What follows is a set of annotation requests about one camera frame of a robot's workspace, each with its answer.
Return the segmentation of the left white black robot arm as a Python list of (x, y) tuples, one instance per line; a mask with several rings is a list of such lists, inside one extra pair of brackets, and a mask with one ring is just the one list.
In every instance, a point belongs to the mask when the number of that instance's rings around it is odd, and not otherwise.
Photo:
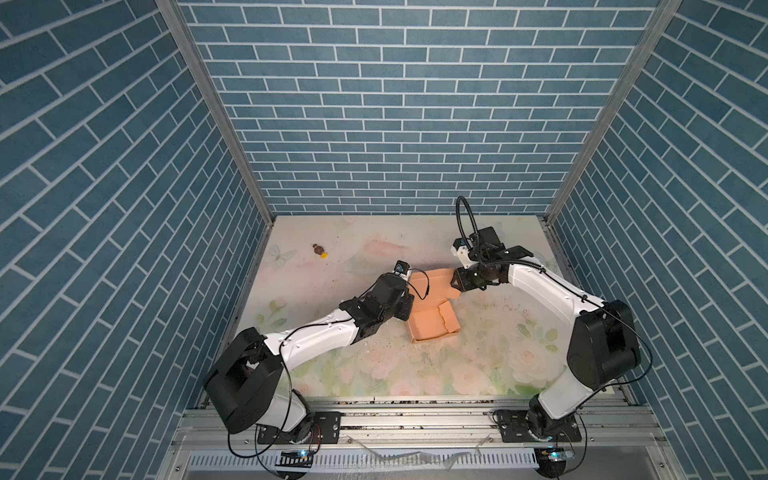
[(306, 362), (374, 335), (392, 318), (408, 319), (415, 299), (409, 276), (384, 273), (362, 295), (292, 330), (266, 335), (254, 327), (240, 331), (204, 382), (227, 432), (238, 434), (258, 425), (295, 440), (308, 435), (314, 414), (296, 390), (279, 394), (280, 380)]

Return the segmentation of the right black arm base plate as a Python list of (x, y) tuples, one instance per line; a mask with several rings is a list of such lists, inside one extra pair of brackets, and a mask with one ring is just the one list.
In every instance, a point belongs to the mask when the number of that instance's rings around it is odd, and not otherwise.
[(499, 409), (490, 413), (504, 443), (577, 443), (582, 433), (573, 414), (553, 420), (543, 410)]

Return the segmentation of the orange cardboard paper box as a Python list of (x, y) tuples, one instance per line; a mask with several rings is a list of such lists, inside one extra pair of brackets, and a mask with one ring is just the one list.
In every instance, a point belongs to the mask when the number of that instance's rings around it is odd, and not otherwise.
[(414, 343), (436, 340), (461, 330), (450, 303), (460, 291), (451, 286), (454, 269), (416, 272), (410, 278), (411, 292), (416, 296), (407, 326)]

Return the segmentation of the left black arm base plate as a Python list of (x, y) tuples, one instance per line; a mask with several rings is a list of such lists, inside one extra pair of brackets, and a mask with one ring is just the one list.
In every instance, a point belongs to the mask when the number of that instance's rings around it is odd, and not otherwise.
[(302, 444), (313, 442), (320, 446), (337, 444), (342, 415), (338, 411), (318, 411), (307, 415), (294, 429), (280, 431), (277, 427), (259, 427), (257, 442), (259, 445)]

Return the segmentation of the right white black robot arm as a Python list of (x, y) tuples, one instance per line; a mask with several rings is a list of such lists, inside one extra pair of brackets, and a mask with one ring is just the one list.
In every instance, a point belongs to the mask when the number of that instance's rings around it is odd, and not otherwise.
[(461, 262), (451, 279), (454, 289), (509, 286), (564, 325), (570, 335), (566, 368), (531, 399), (530, 422), (543, 425), (566, 418), (640, 365), (640, 339), (625, 303), (607, 302), (577, 289), (524, 247), (505, 246), (491, 227), (455, 239), (452, 254)]

